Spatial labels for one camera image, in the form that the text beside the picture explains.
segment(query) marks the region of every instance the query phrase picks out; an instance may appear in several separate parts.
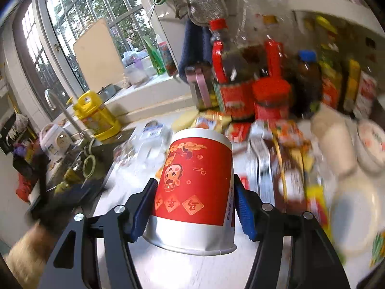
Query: cutting board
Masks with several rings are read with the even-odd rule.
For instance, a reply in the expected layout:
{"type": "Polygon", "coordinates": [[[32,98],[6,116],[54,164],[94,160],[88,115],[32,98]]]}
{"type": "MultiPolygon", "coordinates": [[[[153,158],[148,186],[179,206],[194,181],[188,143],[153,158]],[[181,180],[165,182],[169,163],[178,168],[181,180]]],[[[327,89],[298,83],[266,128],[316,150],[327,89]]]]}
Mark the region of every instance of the cutting board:
{"type": "Polygon", "coordinates": [[[97,20],[74,43],[76,60],[90,90],[116,84],[123,79],[124,66],[105,18],[97,20]]]}

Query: pink cup handle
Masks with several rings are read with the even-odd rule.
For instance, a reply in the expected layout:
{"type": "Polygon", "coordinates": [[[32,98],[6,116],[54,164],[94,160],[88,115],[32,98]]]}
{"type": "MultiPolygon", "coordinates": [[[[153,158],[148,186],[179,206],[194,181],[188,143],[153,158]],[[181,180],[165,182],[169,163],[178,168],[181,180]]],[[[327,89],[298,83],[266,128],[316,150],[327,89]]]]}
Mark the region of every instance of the pink cup handle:
{"type": "Polygon", "coordinates": [[[199,70],[196,70],[195,72],[196,72],[196,80],[198,83],[199,91],[201,92],[203,104],[205,105],[205,107],[212,107],[209,89],[207,88],[205,76],[199,70]]]}

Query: faucet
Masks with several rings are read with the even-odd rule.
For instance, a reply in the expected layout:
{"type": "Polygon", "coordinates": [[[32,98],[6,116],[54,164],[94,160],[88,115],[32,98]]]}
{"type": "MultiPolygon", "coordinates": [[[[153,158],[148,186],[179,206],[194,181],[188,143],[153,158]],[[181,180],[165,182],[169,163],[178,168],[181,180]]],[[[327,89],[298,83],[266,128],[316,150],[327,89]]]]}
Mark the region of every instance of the faucet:
{"type": "Polygon", "coordinates": [[[81,139],[86,139],[88,142],[90,142],[92,140],[92,138],[85,131],[83,131],[79,127],[79,125],[74,121],[72,116],[68,113],[67,108],[63,105],[63,103],[61,103],[61,101],[59,100],[57,95],[54,94],[51,89],[45,90],[44,95],[45,95],[45,99],[47,100],[47,103],[48,103],[50,109],[53,111],[54,109],[56,109],[56,106],[58,106],[59,109],[64,113],[66,118],[70,121],[70,123],[77,130],[81,139]]]}

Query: silver bolt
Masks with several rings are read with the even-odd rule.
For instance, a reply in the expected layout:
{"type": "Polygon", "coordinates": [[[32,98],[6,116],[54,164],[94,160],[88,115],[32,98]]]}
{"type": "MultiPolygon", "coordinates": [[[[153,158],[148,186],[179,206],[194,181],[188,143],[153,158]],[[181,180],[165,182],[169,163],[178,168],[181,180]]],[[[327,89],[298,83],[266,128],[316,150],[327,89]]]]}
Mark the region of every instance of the silver bolt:
{"type": "Polygon", "coordinates": [[[125,209],[126,208],[124,207],[124,205],[118,205],[118,206],[115,206],[114,211],[115,213],[123,213],[125,209]]]}
{"type": "Polygon", "coordinates": [[[74,220],[77,222],[80,222],[82,219],[84,219],[84,215],[81,213],[76,214],[74,217],[74,220]]]}
{"type": "Polygon", "coordinates": [[[270,212],[273,209],[273,206],[270,203],[263,203],[262,209],[266,212],[270,212]]]}
{"type": "Polygon", "coordinates": [[[313,214],[311,214],[310,212],[305,212],[303,214],[303,217],[305,217],[307,220],[311,220],[313,219],[313,214]]]}

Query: shelf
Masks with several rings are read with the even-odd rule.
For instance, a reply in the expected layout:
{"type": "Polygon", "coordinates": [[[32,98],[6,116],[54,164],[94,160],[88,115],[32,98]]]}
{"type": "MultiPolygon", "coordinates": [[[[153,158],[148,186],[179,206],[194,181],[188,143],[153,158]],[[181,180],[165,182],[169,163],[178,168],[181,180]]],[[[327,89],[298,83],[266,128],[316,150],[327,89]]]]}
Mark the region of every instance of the shelf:
{"type": "Polygon", "coordinates": [[[343,18],[385,38],[385,32],[373,12],[348,0],[289,0],[289,6],[293,11],[315,12],[343,18]]]}

